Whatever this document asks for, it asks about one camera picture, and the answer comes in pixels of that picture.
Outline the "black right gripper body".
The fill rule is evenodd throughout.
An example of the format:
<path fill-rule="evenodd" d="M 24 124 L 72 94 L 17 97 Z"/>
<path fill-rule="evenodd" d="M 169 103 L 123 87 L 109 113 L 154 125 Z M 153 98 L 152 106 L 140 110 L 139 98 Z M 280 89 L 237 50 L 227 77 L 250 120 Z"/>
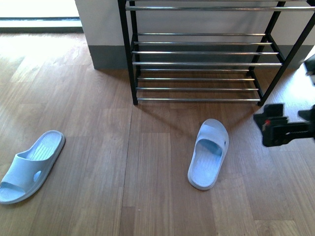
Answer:
<path fill-rule="evenodd" d="M 262 134 L 266 147 L 286 145 L 295 139 L 315 138 L 315 108 L 300 110 L 303 122 L 289 122 L 284 116 L 283 104 L 268 104 L 263 113 L 253 115 L 253 120 Z"/>

